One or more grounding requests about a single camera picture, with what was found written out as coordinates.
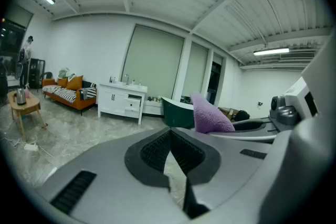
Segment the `purple cloth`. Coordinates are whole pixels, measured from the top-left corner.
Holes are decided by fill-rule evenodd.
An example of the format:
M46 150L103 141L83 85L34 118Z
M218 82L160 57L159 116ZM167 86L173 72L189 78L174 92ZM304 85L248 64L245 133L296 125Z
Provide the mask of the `purple cloth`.
M191 99L194 104L195 131L203 134L235 131L230 120L199 93L193 93Z

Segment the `grey marble floor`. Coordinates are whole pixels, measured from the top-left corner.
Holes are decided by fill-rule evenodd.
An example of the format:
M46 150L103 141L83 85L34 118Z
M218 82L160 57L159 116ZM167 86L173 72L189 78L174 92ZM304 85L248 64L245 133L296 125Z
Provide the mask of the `grey marble floor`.
M35 112L23 119L27 142L37 142L45 151L24 150L22 144L3 139L18 140L22 137L19 119L12 119L10 105L0 108L1 150L9 166L33 187L42 185L57 168L66 164L90 147L108 140L121 138L138 132L162 128L166 125L161 118L143 116L141 125L137 119L102 113L97 117L97 108L80 112L42 95L41 91L32 93L40 99L41 116L48 124L47 130L40 127ZM170 178L173 200L182 207L186 177L173 155L169 153L164 173Z

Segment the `faucet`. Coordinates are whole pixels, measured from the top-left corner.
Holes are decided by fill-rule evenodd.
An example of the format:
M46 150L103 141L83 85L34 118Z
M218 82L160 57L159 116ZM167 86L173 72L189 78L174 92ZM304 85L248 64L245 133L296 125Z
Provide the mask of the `faucet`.
M130 79L130 76L126 74L124 77L127 77L126 85L129 85L129 79Z

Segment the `throw pillow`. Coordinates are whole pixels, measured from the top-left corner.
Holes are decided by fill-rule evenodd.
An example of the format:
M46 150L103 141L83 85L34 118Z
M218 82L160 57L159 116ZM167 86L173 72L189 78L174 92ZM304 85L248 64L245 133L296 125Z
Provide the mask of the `throw pillow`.
M61 86L62 88L66 88L67 84L68 84L68 78L58 79L57 80L57 85Z
M74 77L70 81L68 81L67 89L77 91L82 88L83 76Z
M208 132L229 133L235 131L230 120L199 93L193 93L191 99L194 104L196 132L205 134Z

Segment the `bottle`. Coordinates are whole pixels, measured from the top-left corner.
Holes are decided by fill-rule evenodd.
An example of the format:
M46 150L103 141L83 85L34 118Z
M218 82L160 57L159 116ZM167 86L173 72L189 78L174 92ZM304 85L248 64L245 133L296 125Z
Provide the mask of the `bottle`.
M29 90L28 90L28 88L29 88L29 83L26 84L26 89L25 89L25 96L26 96L26 98L29 98Z

